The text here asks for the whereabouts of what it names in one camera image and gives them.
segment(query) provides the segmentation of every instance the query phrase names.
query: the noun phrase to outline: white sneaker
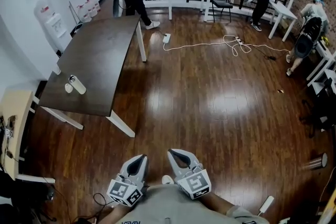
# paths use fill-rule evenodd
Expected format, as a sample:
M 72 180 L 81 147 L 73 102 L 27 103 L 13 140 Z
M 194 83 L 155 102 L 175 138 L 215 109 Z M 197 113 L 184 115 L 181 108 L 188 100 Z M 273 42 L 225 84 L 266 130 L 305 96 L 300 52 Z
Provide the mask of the white sneaker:
M 261 28 L 260 28 L 259 26 L 254 25 L 253 23 L 251 23 L 251 25 L 252 25 L 252 27 L 253 27 L 254 29 L 256 29 L 258 32 L 261 32 Z
M 291 69 L 290 69 L 290 68 L 288 68 L 288 69 L 287 69 L 286 75 L 287 75 L 287 76 L 290 76 L 290 75 L 292 75 L 292 71 L 291 71 Z
M 287 54 L 287 55 L 286 55 L 286 62 L 287 62 L 287 63 L 290 63 L 290 60 L 291 60 L 291 59 L 290 59 L 290 54 Z
M 162 184 L 163 185 L 165 185 L 165 184 L 174 184 L 174 180 L 170 177 L 170 176 L 168 176 L 168 175 L 164 175 L 163 177 L 162 177 Z
M 253 23 L 253 19 L 250 20 L 250 23 Z M 261 23 L 258 23 L 258 26 L 260 26 L 260 25 L 261 25 Z
M 153 28 L 157 28 L 160 25 L 160 22 L 154 22 L 152 21 L 152 23 L 150 25 L 146 25 L 146 29 L 153 29 Z

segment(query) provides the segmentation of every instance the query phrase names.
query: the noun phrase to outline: wooden floor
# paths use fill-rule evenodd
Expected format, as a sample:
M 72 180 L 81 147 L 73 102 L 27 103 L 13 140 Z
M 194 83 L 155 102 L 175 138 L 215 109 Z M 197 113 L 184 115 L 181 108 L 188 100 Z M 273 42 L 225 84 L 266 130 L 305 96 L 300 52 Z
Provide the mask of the wooden floor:
M 213 24 L 193 9 L 150 10 L 161 31 L 172 34 L 167 48 L 201 42 L 221 42 L 224 34 L 238 35 L 246 43 L 291 49 L 276 31 L 262 24 L 256 32 L 243 17 Z M 100 207 L 92 195 L 106 193 L 109 182 L 132 156 L 147 154 L 149 182 L 172 174 L 166 151 L 193 152 L 207 169 L 213 191 L 257 214 L 267 196 L 275 202 L 264 215 L 270 223 L 289 217 L 304 197 L 319 198 L 332 168 L 300 170 L 313 154 L 327 152 L 331 137 L 308 138 L 299 122 L 307 110 L 305 64 L 292 78 L 285 57 L 266 60 L 257 50 L 238 51 L 225 45 L 198 46 L 165 52 L 162 36 L 144 30 L 147 63 L 141 61 L 134 38 L 125 61 L 113 109 L 133 129 L 129 138 L 106 118 L 70 113 L 85 126 L 78 130 L 37 109 L 29 130 L 26 172 L 56 178 L 56 188 L 68 201 L 71 219 L 90 215 Z M 276 57 L 283 53 L 262 49 Z M 56 194 L 48 205 L 58 223 L 69 223 L 66 203 Z

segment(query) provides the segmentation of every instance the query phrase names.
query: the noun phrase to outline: black pants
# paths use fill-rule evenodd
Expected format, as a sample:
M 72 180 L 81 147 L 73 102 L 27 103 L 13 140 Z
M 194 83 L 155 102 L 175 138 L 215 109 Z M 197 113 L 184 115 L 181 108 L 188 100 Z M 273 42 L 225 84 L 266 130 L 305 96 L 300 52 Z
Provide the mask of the black pants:
M 267 10 L 269 0 L 257 0 L 257 6 L 255 7 L 252 19 L 253 24 L 258 25 L 258 22 L 260 21 L 260 18 L 264 15 L 264 13 Z
M 137 11 L 145 25 L 150 25 L 152 21 L 148 18 L 147 11 L 145 5 L 143 4 L 143 0 L 125 0 L 126 3 L 126 16 L 134 15 L 135 11 Z

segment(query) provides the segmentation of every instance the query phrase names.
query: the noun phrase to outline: chair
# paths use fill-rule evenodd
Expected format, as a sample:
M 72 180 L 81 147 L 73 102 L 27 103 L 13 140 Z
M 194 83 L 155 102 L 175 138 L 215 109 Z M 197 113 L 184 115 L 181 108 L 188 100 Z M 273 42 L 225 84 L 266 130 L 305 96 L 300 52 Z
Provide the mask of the chair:
M 212 12 L 214 16 L 214 22 L 215 22 L 215 10 L 214 10 L 214 5 L 215 5 L 217 8 L 222 8 L 221 16 L 222 16 L 224 8 L 229 9 L 230 23 L 231 23 L 231 9 L 233 8 L 233 5 L 229 2 L 229 0 L 211 0 L 211 3 L 212 3 Z
M 334 107 L 336 105 L 336 95 L 332 91 L 332 78 L 329 78 L 325 83 L 323 89 L 317 94 L 314 107 L 312 107 L 307 100 L 302 103 L 306 104 L 311 112 L 311 115 L 305 118 L 299 118 L 302 123 L 312 124 L 313 131 L 309 134 L 312 138 L 315 136 L 316 128 L 321 130 L 328 130 L 336 123 L 336 116 Z

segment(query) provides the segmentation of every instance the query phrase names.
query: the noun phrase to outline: white extension cord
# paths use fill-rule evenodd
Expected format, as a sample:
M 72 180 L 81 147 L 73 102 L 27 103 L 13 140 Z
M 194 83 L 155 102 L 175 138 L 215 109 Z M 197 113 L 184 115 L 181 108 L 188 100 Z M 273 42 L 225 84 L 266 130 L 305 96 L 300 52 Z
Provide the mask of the white extension cord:
M 235 39 L 232 40 L 232 41 L 225 41 L 225 37 L 234 37 Z M 245 54 L 248 54 L 249 52 L 252 51 L 252 47 L 267 47 L 271 50 L 276 50 L 276 51 L 289 51 L 289 50 L 286 50 L 286 49 L 282 49 L 282 50 L 278 50 L 278 49 L 273 49 L 267 45 L 252 45 L 252 44 L 243 44 L 243 42 L 241 41 L 241 39 L 237 36 L 233 36 L 233 35 L 225 35 L 223 37 L 223 42 L 222 43 L 200 43 L 200 44 L 195 44 L 195 45 L 185 45 L 185 46 L 181 46 L 181 47 L 178 47 L 178 48 L 171 48 L 171 49 L 166 49 L 165 48 L 165 45 L 169 42 L 169 39 L 168 39 L 168 42 L 165 42 L 165 40 L 163 40 L 164 44 L 163 44 L 163 50 L 165 51 L 170 51 L 170 50 L 177 50 L 177 49 L 182 49 L 182 48 L 185 48 L 185 47 L 195 47 L 195 46 L 199 46 L 199 45 L 227 45 L 229 46 L 231 49 L 232 49 L 232 54 L 233 56 L 237 57 L 238 56 L 238 52 L 236 50 L 236 46 L 237 45 L 240 45 L 240 49 L 242 50 L 242 52 L 244 52 Z M 237 42 L 236 44 L 234 44 L 233 46 L 229 45 L 228 43 L 231 43 L 231 42 Z

